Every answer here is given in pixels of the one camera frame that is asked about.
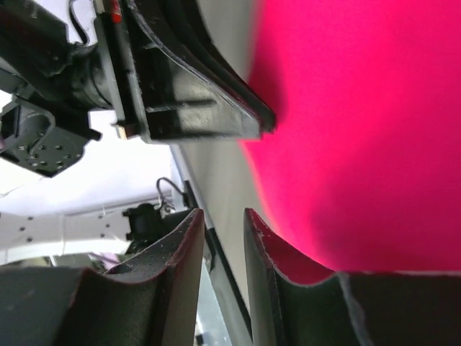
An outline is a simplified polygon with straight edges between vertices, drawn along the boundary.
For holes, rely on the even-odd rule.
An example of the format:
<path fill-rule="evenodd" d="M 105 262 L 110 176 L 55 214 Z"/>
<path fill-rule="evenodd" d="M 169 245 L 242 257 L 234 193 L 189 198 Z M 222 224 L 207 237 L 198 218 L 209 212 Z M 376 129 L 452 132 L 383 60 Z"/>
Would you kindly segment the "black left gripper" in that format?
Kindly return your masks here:
<path fill-rule="evenodd" d="M 76 46 L 71 93 L 88 110 L 114 110 L 119 138 L 259 138 L 276 128 L 274 111 L 215 47 L 196 1 L 91 5 L 97 41 Z"/>

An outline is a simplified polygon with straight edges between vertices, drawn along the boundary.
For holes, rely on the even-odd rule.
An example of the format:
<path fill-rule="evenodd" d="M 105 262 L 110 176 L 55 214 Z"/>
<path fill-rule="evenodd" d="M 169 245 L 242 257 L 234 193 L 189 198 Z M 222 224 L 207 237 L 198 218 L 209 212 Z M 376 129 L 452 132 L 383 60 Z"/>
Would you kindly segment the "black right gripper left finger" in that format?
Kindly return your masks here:
<path fill-rule="evenodd" d="M 1 271 L 3 345 L 192 345 L 205 218 L 195 209 L 169 234 L 105 274 L 89 268 Z"/>

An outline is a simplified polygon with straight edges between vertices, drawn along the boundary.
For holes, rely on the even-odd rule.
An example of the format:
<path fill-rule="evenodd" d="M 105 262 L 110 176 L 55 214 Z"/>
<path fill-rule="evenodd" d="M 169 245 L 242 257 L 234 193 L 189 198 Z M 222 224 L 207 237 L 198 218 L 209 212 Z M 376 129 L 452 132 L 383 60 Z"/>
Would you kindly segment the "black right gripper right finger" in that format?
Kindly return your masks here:
<path fill-rule="evenodd" d="M 458 345 L 457 272 L 336 272 L 244 212 L 255 345 Z"/>

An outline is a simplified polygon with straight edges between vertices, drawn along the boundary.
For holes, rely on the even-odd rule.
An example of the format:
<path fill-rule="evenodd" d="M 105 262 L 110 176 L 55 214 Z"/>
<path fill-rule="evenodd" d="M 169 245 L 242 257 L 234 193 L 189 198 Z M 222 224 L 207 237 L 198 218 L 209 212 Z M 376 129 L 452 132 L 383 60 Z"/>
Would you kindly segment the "red t shirt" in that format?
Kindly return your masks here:
<path fill-rule="evenodd" d="M 327 270 L 460 270 L 460 3 L 258 1 L 245 141 L 275 232 Z"/>

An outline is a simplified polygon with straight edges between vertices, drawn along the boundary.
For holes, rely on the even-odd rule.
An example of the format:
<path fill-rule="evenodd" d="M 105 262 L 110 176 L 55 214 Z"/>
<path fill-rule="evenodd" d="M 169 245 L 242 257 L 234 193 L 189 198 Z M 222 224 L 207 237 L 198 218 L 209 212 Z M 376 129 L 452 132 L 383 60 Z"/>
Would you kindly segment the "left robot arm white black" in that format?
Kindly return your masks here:
<path fill-rule="evenodd" d="M 78 162 L 112 110 L 146 143 L 259 138 L 274 112 L 214 46 L 196 1 L 95 1 L 95 44 L 35 1 L 1 3 L 1 157 L 44 177 Z"/>

